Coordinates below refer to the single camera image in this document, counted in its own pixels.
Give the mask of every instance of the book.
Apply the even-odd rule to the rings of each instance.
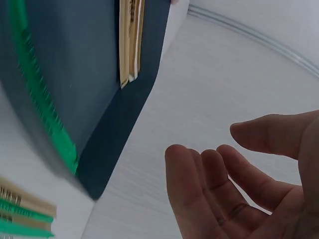
[[[46,223],[52,223],[54,220],[54,218],[51,216],[16,206],[3,199],[0,199],[0,211],[5,212],[7,214],[18,215]]]
[[[131,3],[129,0],[120,0],[119,61],[121,88],[129,82]]]
[[[75,174],[78,166],[76,147],[58,115],[37,63],[25,2],[14,0],[7,3],[11,36],[18,58],[17,65],[25,81],[26,90],[55,149],[68,169]]]
[[[17,239],[16,236],[49,238],[54,235],[51,231],[47,231],[42,228],[29,227],[0,218],[0,238]]]
[[[15,223],[15,224],[23,225],[30,228],[45,230],[48,232],[51,231],[50,223],[36,221],[36,220],[25,218],[19,215],[14,215],[14,214],[0,211],[0,219],[8,223]]]
[[[143,21],[144,21],[144,8],[145,0],[141,0],[141,13],[139,21],[139,40],[138,40],[138,72],[141,70],[141,48],[142,48],[142,31],[143,31]]]
[[[56,206],[26,192],[17,185],[0,177],[0,199],[13,205],[56,218]]]
[[[145,0],[120,0],[119,59],[121,88],[128,82],[135,80],[141,68],[144,6]]]

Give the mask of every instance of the barcode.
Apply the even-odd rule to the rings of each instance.
[[[0,187],[0,198],[17,205],[21,203],[21,195],[17,195],[3,186]]]
[[[131,22],[134,21],[135,15],[135,0],[131,0]]]
[[[13,236],[0,235],[0,239],[14,239]]]

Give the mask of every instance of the white wall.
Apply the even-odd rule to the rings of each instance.
[[[296,161],[240,148],[229,126],[269,113],[315,110],[318,92],[319,80],[286,58],[188,16],[82,239],[181,238],[165,186],[170,144],[203,151],[227,143],[277,180],[300,184]]]
[[[187,15],[188,5],[189,0],[179,0],[177,4],[170,6],[161,59],[182,26]]]
[[[319,65],[319,1],[191,0],[285,43]]]

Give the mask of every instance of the white surface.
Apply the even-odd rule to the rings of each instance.
[[[318,109],[318,92],[319,80],[286,58],[188,16],[82,239],[181,238],[166,195],[164,151],[170,144],[198,151],[234,145],[277,180],[300,184],[296,161],[243,150],[229,126]]]
[[[0,175],[57,205],[57,219],[52,225],[56,239],[81,238],[93,201],[73,183],[56,176],[47,168],[28,141],[1,84]]]
[[[253,27],[319,65],[318,0],[191,0]]]
[[[177,4],[171,5],[169,9],[165,38],[163,49],[161,52],[161,59],[166,53],[167,49],[173,42],[178,30],[182,26],[188,11],[189,0],[179,0]]]

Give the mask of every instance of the beige label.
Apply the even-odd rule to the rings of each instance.
[[[27,193],[2,177],[0,177],[0,198],[17,206],[56,217],[56,206]]]
[[[49,232],[51,231],[51,224],[49,223],[39,222],[30,218],[17,216],[16,214],[13,215],[7,212],[0,212],[0,219],[30,228],[42,229]]]

